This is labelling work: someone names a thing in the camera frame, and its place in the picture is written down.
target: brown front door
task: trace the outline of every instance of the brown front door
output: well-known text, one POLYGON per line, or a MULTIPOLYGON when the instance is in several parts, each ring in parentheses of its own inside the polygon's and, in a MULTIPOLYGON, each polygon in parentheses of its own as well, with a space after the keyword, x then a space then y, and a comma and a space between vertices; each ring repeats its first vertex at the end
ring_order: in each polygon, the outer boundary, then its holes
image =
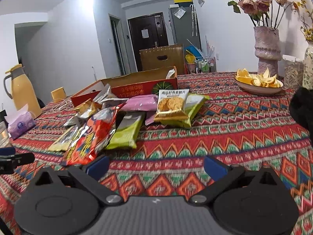
POLYGON ((163 13, 128 20, 138 71, 142 71, 140 50, 168 46, 163 13))

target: red tablecloth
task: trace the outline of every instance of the red tablecloth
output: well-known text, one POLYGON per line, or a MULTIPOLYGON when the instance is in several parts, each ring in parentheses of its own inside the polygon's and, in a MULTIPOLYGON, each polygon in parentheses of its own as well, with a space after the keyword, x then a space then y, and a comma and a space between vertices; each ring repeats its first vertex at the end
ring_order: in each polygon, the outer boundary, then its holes
MULTIPOLYGON (((216 155, 226 164, 258 170, 271 165, 290 190, 300 218, 293 235, 312 234, 313 149, 308 131, 291 118, 293 90, 267 97, 243 92, 234 73, 179 76, 179 87, 211 97, 193 120, 190 130, 160 124, 143 126, 137 149, 108 152, 113 160, 100 182, 125 199, 129 195, 191 195, 213 181, 204 172, 203 156, 216 155)), ((29 180, 43 166, 61 169, 62 153, 47 148, 65 129, 73 114, 70 100, 50 104, 36 120, 36 128, 14 142, 17 152, 35 154, 33 164, 13 175, 0 176, 0 216, 14 234, 13 205, 29 180)))

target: plate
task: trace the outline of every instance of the plate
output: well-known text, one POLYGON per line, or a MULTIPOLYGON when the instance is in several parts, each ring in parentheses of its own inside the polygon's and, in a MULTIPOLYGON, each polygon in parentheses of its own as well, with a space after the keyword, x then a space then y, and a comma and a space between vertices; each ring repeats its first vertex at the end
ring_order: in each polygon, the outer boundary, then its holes
POLYGON ((262 87, 262 86, 255 86, 255 85, 249 85, 246 83, 242 83, 239 82, 238 80, 235 79, 235 81, 237 82, 237 85, 241 88, 243 88, 244 90, 252 93, 252 94, 256 94, 256 95, 266 95, 266 96, 270 96, 276 93, 279 93, 281 90, 283 90, 283 86, 284 84, 277 80, 278 83, 280 84, 280 88, 274 88, 274 87, 262 87))

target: blue gripper pad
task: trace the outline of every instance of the blue gripper pad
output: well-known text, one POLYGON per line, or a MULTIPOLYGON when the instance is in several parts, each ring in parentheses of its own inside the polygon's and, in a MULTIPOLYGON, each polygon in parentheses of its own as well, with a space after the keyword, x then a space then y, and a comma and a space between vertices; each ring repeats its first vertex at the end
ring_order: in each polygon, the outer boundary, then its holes
POLYGON ((4 147, 0 148, 0 155, 15 155, 15 148, 14 147, 4 147))
POLYGON ((86 166, 85 172, 93 179, 99 181, 109 170, 109 165, 110 159, 107 156, 100 156, 86 166))
POLYGON ((218 160, 206 156, 204 158, 204 171, 214 181, 218 181, 228 173, 229 167, 218 160))

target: refrigerator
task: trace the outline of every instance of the refrigerator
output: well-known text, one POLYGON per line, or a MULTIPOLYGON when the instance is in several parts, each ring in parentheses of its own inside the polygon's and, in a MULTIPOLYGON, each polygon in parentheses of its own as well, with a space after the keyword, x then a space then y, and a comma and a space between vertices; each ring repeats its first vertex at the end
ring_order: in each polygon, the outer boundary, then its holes
POLYGON ((175 13, 179 8, 170 8, 169 16, 171 21, 171 28, 175 44, 183 44, 184 46, 184 56, 186 55, 185 47, 190 46, 190 40, 193 45, 202 50, 200 34, 198 28, 198 36, 196 36, 196 31, 194 30, 194 36, 192 36, 192 15, 191 7, 184 7, 186 13, 179 19, 175 16, 175 13))

